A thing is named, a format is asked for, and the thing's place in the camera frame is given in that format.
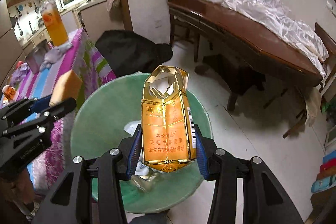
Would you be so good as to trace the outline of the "yellow sponge block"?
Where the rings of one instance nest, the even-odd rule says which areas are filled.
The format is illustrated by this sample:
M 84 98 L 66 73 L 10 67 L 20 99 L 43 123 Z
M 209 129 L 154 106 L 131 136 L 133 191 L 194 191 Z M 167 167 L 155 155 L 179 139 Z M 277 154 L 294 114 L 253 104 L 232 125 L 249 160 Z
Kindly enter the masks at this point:
M 55 106 L 60 102 L 67 100 L 68 98 L 74 98 L 76 100 L 78 98 L 81 86 L 82 80 L 75 73 L 75 71 L 67 71 L 57 80 L 51 94 L 49 106 Z

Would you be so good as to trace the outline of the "gold cigarette pack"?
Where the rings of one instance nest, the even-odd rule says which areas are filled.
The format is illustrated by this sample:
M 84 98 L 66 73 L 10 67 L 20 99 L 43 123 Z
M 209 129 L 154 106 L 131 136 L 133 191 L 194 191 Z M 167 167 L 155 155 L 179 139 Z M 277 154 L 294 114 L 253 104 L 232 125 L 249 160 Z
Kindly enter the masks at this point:
M 188 80 L 189 74 L 183 69 L 160 65 L 143 85 L 142 162 L 161 172 L 175 172 L 196 158 Z

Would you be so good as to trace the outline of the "green lined trash bin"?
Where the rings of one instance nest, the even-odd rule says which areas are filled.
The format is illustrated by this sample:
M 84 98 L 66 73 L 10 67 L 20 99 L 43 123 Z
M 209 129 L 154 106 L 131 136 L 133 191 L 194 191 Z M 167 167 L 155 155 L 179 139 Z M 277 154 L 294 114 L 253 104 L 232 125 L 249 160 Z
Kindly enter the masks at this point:
M 148 75 L 119 77 L 97 89 L 81 106 L 71 131 L 71 155 L 84 159 L 100 157 L 129 137 L 123 128 L 141 120 L 142 90 Z M 121 181 L 121 193 L 128 213 L 158 213 L 191 196 L 203 182 L 197 162 L 173 173 L 162 173 L 147 192 L 130 181 Z

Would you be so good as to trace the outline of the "orange white snack wrapper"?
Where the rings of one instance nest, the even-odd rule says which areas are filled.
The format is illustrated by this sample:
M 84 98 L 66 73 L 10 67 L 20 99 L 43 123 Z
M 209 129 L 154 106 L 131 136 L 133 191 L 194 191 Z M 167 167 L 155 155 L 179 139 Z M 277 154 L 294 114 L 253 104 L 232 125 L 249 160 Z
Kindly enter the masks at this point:
M 10 103 L 15 102 L 19 97 L 19 92 L 17 92 L 10 85 L 5 85 L 2 88 L 2 92 L 3 92 L 3 95 L 7 98 L 8 102 Z

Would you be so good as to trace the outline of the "purple plastic bag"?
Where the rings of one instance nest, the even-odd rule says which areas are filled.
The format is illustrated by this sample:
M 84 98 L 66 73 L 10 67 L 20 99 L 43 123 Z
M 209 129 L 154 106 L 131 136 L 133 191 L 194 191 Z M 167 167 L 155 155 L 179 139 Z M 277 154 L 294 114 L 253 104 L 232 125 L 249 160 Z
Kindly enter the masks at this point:
M 30 71 L 30 68 L 27 65 L 27 63 L 22 63 L 21 65 L 19 65 L 17 69 L 14 71 L 14 73 L 12 74 L 9 85 L 11 87 L 18 86 L 19 83 L 24 80 L 24 78 L 29 73 L 29 71 Z

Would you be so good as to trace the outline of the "red round object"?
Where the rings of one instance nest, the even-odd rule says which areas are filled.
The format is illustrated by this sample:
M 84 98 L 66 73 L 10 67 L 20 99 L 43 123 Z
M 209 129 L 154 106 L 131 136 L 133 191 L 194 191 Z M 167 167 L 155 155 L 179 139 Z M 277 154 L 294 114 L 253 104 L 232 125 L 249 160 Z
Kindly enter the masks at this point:
M 24 64 L 24 62 L 19 60 L 15 66 L 15 69 L 18 69 L 22 64 Z

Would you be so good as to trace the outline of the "grey glove by pot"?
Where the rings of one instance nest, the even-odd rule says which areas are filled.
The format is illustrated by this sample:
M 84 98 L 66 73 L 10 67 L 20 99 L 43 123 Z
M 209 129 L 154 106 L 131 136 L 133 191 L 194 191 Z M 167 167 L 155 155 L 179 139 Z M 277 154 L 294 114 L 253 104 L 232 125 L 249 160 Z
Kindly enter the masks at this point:
M 45 69 L 50 69 L 50 67 L 60 60 L 63 55 L 73 47 L 72 42 L 66 42 L 60 46 L 53 47 L 49 50 L 44 57 L 43 62 L 40 65 L 39 71 L 42 72 Z

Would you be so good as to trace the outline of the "grey refrigerator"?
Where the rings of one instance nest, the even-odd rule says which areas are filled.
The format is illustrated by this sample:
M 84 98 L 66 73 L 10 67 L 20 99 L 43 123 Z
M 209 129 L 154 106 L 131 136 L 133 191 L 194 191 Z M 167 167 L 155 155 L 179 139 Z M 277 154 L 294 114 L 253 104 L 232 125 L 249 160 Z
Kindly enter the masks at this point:
M 0 84 L 3 87 L 14 65 L 23 57 L 23 50 L 10 21 L 6 0 L 1 0 L 0 26 Z

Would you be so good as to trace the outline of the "floral purple striped tablecloth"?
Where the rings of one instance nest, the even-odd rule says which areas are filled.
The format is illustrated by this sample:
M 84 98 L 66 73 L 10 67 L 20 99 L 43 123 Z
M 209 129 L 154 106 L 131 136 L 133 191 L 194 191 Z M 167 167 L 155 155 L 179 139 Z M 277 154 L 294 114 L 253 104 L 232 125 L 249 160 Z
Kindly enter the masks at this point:
M 42 98 L 52 93 L 77 95 L 76 108 L 54 123 L 52 145 L 28 166 L 35 193 L 45 195 L 71 160 L 71 131 L 88 97 L 116 76 L 107 61 L 80 28 L 68 35 L 72 47 L 49 69 L 28 71 L 14 85 L 19 98 Z

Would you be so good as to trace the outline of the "orange juice bottle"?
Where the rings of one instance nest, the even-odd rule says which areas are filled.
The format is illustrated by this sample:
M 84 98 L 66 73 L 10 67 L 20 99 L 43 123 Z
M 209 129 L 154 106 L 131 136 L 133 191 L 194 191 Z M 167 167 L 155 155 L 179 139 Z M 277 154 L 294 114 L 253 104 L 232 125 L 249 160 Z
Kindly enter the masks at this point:
M 68 41 L 68 35 L 62 22 L 55 0 L 44 0 L 41 16 L 53 45 L 58 47 Z

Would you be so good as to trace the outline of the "black cloth pile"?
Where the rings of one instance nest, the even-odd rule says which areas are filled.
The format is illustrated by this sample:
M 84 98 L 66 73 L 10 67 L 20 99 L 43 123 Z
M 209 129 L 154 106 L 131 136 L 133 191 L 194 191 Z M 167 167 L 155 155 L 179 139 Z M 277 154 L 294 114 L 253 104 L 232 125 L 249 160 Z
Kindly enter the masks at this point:
M 173 57 L 173 51 L 168 44 L 156 44 L 126 30 L 105 31 L 97 40 L 96 48 L 116 77 L 136 72 L 152 73 L 157 66 Z

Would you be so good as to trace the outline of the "dark brown dining table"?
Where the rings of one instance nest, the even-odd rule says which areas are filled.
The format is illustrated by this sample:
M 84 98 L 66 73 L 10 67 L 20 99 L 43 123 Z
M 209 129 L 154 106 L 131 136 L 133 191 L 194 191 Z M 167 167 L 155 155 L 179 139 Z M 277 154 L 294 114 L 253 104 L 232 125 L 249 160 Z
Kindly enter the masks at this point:
M 202 0 L 181 0 L 177 10 L 203 36 L 228 45 L 258 73 L 299 87 L 316 87 L 322 82 L 306 56 L 236 11 Z

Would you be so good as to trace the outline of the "white satin sheet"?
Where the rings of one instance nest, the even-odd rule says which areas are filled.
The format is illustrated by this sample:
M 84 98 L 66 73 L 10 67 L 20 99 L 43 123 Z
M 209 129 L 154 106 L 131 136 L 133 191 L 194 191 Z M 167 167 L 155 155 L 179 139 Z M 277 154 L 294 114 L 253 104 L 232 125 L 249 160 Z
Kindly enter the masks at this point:
M 322 39 L 301 20 L 295 19 L 290 8 L 281 0 L 203 0 L 236 11 L 260 23 L 306 56 L 325 78 L 323 63 L 329 57 Z

